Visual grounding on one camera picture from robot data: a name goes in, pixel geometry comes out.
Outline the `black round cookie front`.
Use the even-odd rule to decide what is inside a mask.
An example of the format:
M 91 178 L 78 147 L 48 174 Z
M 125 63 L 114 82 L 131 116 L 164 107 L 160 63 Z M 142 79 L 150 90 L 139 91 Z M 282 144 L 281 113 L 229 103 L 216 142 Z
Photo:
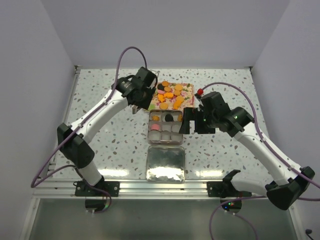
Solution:
M 161 84 L 161 83 L 159 83 L 158 85 L 157 85 L 157 89 L 158 90 L 160 90 L 160 91 L 164 91 L 164 86 Z

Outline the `black round cookie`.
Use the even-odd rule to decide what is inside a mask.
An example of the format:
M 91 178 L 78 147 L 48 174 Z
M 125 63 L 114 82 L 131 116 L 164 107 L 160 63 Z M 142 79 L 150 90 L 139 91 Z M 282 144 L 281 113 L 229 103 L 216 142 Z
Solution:
M 159 83 L 158 85 L 157 85 L 157 89 L 158 90 L 160 90 L 160 91 L 164 91 L 164 86 L 161 84 L 161 83 Z
M 166 122 L 173 122 L 174 121 L 174 118 L 171 114 L 166 114 L 164 119 Z

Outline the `metal tongs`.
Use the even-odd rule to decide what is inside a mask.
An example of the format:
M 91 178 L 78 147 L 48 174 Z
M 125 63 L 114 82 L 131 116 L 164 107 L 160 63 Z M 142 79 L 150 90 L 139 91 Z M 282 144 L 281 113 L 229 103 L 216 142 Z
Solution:
M 140 109 L 141 109 L 140 107 L 134 105 L 134 106 L 132 107 L 132 114 L 133 114 L 133 115 L 137 114 L 137 112 L 138 112 Z

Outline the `orange flower cookie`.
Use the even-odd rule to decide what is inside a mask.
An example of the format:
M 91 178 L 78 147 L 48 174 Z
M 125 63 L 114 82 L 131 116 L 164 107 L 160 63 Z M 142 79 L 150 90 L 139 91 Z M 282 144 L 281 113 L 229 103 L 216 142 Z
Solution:
M 165 98 L 172 99 L 174 97 L 174 94 L 172 92 L 166 92 L 163 96 Z

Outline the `pink round cookie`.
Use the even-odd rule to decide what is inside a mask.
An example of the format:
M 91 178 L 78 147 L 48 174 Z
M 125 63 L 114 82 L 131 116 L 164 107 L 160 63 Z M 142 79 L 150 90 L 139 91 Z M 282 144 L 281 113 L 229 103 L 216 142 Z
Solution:
M 160 131 L 161 130 L 161 126 L 159 124 L 152 124 L 151 127 L 150 127 L 150 130 L 151 131 Z

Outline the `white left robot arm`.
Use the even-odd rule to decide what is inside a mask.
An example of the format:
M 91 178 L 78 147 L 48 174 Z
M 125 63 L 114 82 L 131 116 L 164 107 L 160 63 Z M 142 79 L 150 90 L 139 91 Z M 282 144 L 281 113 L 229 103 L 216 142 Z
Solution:
M 89 143 L 109 120 L 126 107 L 147 110 L 157 83 L 157 75 L 141 67 L 135 75 L 117 79 L 107 94 L 84 116 L 70 125 L 62 123 L 58 126 L 58 149 L 75 165 L 92 196 L 101 195 L 104 184 L 103 176 L 93 162 L 95 152 Z

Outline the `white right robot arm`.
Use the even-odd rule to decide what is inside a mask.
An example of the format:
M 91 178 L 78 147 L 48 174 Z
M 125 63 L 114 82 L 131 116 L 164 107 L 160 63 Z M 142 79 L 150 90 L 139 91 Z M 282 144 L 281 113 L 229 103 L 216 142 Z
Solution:
M 242 107 L 231 109 L 219 92 L 204 96 L 196 95 L 199 107 L 185 107 L 179 132 L 190 134 L 190 122 L 194 122 L 197 134 L 215 134 L 216 129 L 246 147 L 266 168 L 272 182 L 262 183 L 249 179 L 240 170 L 232 170 L 217 187 L 221 198 L 232 197 L 240 192 L 248 192 L 267 197 L 280 210 L 287 210 L 308 188 L 315 172 L 309 167 L 301 167 L 288 158 L 255 125 L 254 118 Z

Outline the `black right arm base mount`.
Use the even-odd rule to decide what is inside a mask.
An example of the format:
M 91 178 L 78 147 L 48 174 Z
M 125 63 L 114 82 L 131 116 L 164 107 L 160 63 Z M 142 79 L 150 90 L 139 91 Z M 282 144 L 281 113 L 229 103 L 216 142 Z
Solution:
M 208 181 L 206 183 L 207 195 L 210 198 L 228 198 L 228 197 L 251 197 L 252 193 L 248 191 L 238 191 L 232 185 L 231 180 L 233 177 L 240 173 L 239 170 L 233 170 L 229 172 L 222 181 Z

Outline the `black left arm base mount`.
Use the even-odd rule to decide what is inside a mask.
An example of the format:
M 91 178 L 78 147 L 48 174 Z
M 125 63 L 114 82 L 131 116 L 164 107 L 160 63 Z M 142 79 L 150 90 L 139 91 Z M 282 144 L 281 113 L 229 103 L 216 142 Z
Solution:
M 85 181 L 73 182 L 76 197 L 118 197 L 120 191 L 119 181 L 103 181 L 96 186 L 90 186 Z

